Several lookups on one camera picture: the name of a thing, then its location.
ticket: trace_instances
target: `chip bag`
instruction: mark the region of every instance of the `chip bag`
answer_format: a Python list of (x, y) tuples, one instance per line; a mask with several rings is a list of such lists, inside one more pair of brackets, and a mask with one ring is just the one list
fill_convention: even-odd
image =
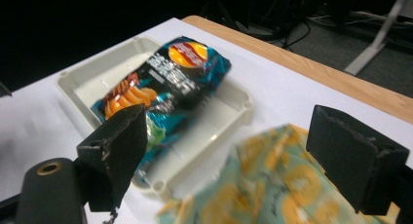
[(216, 50), (187, 37), (164, 44), (92, 110), (103, 123), (122, 108), (144, 104), (148, 145), (137, 171), (150, 166), (196, 121), (195, 109), (211, 97), (231, 67)]

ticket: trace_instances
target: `patterned cloth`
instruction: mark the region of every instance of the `patterned cloth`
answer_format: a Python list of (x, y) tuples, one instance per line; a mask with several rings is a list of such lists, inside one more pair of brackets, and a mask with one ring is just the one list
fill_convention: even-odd
[(393, 205), (386, 217), (355, 213), (305, 150), (307, 135), (287, 125), (236, 145), (219, 177), (166, 203), (159, 223), (394, 223)]

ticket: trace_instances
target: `table surface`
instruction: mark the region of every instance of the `table surface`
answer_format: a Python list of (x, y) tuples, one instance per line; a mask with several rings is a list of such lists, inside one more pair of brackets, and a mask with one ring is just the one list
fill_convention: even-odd
[[(409, 97), (199, 17), (170, 19), (136, 36), (164, 44), (181, 35), (231, 60), (227, 79), (251, 94), (254, 112), (252, 123), (224, 140), (219, 151), (182, 181), (180, 191), (191, 191), (194, 184), (205, 184), (216, 175), (237, 141), (287, 123), (307, 129), (315, 104), (343, 110), (412, 149), (413, 100)], [(0, 201), (20, 191), (24, 173), (34, 165), (57, 157), (75, 159), (74, 147), (92, 132), (57, 88), (57, 78), (58, 73), (14, 92), (12, 98), (0, 99)], [(411, 158), (408, 165), (413, 166)], [(131, 186), (119, 223), (156, 223), (154, 215), (161, 207), (160, 201)], [(107, 215), (88, 212), (89, 223), (101, 223)]]

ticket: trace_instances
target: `gray carpet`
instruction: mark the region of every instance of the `gray carpet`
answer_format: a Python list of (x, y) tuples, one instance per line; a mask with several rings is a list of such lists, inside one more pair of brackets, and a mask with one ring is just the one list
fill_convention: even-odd
[[(379, 30), (379, 26), (366, 27), (356, 23), (348, 24), (341, 30), (330, 23), (321, 25), (309, 19), (307, 23), (311, 27), (310, 34), (290, 49), (300, 56), (340, 71), (373, 42)], [(413, 27), (406, 28), (409, 30), (407, 33), (411, 33)], [(306, 31), (304, 23), (297, 25), (290, 34), (289, 42), (300, 38)], [(413, 49), (403, 40), (391, 34), (387, 46), (357, 74), (357, 77), (413, 97)], [(282, 45), (280, 41), (272, 44)]]

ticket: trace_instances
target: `white table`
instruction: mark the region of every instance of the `white table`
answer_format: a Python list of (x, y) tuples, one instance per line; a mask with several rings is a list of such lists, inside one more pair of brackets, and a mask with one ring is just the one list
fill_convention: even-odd
[[(179, 19), (170, 19), (137, 36), (166, 43), (181, 35), (203, 42), (229, 58), (233, 67), (227, 78), (247, 89), (254, 102), (252, 123), (237, 129), (222, 145), (222, 151), (206, 159), (183, 181), (181, 188), (202, 184), (217, 174), (225, 152), (234, 142), (287, 123), (307, 129), (315, 104), (345, 111), (413, 149), (412, 124)], [(57, 75), (14, 92), (12, 98), (0, 99), (0, 201), (19, 193), (24, 173), (34, 165), (56, 157), (75, 159), (75, 146), (92, 132), (57, 89)], [(413, 168), (412, 157), (408, 165)], [(118, 223), (156, 223), (154, 215), (161, 207), (161, 202), (146, 198), (131, 187), (120, 209)], [(88, 216), (89, 223), (101, 223), (108, 214), (89, 213)]]

